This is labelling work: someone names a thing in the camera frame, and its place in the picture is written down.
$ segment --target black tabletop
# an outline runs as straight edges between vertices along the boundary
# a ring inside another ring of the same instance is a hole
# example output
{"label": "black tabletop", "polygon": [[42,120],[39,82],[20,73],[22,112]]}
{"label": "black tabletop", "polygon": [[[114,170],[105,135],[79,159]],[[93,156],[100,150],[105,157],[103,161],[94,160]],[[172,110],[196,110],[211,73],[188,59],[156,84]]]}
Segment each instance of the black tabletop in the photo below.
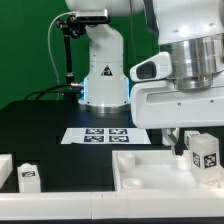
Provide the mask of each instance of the black tabletop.
{"label": "black tabletop", "polygon": [[[0,193],[18,192],[17,167],[38,166],[42,192],[113,191],[112,151],[167,149],[158,130],[148,131],[151,145],[61,145],[67,128],[133,128],[130,112],[97,114],[64,101],[18,101],[0,110],[0,153],[13,155],[14,171]],[[203,129],[224,139],[222,127]],[[224,223],[222,218],[47,221],[47,223]]]}

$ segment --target white cube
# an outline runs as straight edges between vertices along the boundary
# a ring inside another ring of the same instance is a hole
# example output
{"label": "white cube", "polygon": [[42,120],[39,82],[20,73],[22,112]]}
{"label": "white cube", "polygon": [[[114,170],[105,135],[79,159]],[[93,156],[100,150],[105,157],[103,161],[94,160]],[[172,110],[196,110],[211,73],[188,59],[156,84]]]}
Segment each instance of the white cube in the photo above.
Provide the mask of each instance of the white cube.
{"label": "white cube", "polygon": [[36,165],[28,163],[18,167],[20,193],[40,193],[40,177]]}
{"label": "white cube", "polygon": [[203,183],[220,178],[219,140],[209,134],[190,138],[192,173]]}

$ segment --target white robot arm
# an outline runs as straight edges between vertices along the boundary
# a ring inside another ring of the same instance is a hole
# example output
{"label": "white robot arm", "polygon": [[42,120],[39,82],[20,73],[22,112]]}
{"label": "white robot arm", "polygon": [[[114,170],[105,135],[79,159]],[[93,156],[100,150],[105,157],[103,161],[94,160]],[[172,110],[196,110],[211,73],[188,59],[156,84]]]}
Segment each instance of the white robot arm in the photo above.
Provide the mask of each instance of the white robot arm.
{"label": "white robot arm", "polygon": [[[66,0],[71,11],[106,9],[111,16],[127,16],[143,10],[142,0]],[[90,71],[84,80],[81,107],[98,112],[118,112],[129,106],[129,80],[123,73],[123,38],[108,25],[86,27],[90,40]]]}
{"label": "white robot arm", "polygon": [[139,128],[224,125],[222,0],[154,0],[160,53],[131,69]]}

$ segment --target wall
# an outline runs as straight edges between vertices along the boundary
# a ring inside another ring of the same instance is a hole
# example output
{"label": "wall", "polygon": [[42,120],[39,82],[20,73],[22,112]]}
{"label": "wall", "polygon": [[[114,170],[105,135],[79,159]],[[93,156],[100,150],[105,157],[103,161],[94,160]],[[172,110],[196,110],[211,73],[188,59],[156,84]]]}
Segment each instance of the wall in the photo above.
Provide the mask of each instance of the wall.
{"label": "wall", "polygon": [[[48,55],[47,32],[51,21],[67,11],[63,0],[10,0],[0,6],[0,108],[15,100],[23,100],[31,92],[56,84]],[[129,75],[135,64],[131,45],[130,18],[113,18],[111,26],[124,37],[124,72]],[[138,61],[158,51],[157,40],[145,27],[144,13],[134,18],[134,37]],[[52,49],[61,82],[65,81],[63,36],[52,31]],[[88,37],[72,41],[73,68],[78,81],[88,74]],[[48,95],[44,99],[56,99]]]}

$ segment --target warning label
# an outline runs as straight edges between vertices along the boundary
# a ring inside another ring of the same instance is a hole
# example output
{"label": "warning label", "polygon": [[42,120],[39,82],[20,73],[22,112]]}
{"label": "warning label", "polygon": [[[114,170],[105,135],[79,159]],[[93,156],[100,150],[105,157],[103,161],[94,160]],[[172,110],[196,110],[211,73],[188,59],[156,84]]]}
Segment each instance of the warning label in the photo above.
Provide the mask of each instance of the warning label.
{"label": "warning label", "polygon": [[106,68],[103,70],[102,74],[103,76],[113,76],[109,66],[107,65]]}

